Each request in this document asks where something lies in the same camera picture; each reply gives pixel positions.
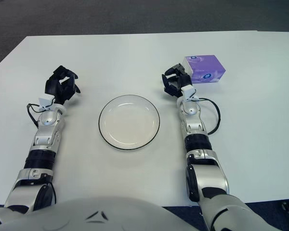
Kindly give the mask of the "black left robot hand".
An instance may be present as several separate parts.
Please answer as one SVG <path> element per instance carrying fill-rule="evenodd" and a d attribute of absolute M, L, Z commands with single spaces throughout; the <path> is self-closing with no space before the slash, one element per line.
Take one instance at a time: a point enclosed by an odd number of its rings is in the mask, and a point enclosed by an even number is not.
<path fill-rule="evenodd" d="M 54 103 L 63 105 L 75 93 L 80 93 L 80 89 L 75 84 L 76 79 L 78 76 L 74 72 L 61 65 L 46 81 L 45 93 L 54 96 Z"/>

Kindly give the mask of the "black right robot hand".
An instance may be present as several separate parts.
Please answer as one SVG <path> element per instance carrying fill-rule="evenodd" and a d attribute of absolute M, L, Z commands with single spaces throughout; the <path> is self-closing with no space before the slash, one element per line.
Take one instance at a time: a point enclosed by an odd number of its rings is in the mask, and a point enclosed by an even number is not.
<path fill-rule="evenodd" d="M 183 95 L 181 92 L 182 87 L 192 84 L 191 77 L 185 72 L 185 68 L 181 64 L 176 64 L 162 74 L 162 81 L 164 91 L 170 96 L 177 98 Z"/>

